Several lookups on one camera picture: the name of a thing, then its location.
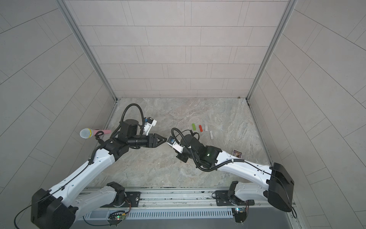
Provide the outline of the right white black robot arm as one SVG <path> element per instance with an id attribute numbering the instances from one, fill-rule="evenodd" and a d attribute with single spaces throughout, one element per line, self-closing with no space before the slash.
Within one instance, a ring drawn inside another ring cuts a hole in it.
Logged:
<path id="1" fill-rule="evenodd" d="M 193 131 L 184 135 L 178 128 L 172 128 L 171 134 L 167 144 L 175 150 L 179 160 L 187 162 L 188 159 L 192 159 L 196 168 L 202 172 L 223 171 L 249 180 L 258 185 L 256 196 L 297 218 L 293 207 L 295 182 L 283 165 L 252 163 L 230 155 L 220 148 L 204 146 Z"/>

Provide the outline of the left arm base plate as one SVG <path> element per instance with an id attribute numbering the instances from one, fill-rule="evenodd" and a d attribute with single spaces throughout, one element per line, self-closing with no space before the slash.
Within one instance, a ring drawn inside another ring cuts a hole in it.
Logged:
<path id="1" fill-rule="evenodd" d="M 140 192 L 118 192 L 112 205 L 116 208 L 138 207 L 140 195 Z"/>

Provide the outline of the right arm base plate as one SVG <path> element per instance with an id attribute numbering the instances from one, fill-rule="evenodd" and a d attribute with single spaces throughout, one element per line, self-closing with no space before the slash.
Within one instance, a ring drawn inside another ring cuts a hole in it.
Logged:
<path id="1" fill-rule="evenodd" d="M 241 200 L 234 195 L 229 195 L 228 190 L 217 190 L 212 193 L 212 198 L 217 206 L 253 206 L 254 200 Z"/>

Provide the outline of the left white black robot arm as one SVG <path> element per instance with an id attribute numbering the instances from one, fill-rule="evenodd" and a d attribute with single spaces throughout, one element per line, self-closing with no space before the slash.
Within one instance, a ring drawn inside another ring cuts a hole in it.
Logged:
<path id="1" fill-rule="evenodd" d="M 119 126 L 107 140 L 102 140 L 102 130 L 95 133 L 97 146 L 90 158 L 67 178 L 48 190 L 39 189 L 32 197 L 30 221 L 39 229 L 69 229 L 75 221 L 87 213 L 105 206 L 132 207 L 125 187 L 110 182 L 84 199 L 79 194 L 87 185 L 115 163 L 130 149 L 156 148 L 167 141 L 159 134 L 151 134 L 150 129 L 156 121 L 144 117 L 142 121 L 121 118 Z"/>

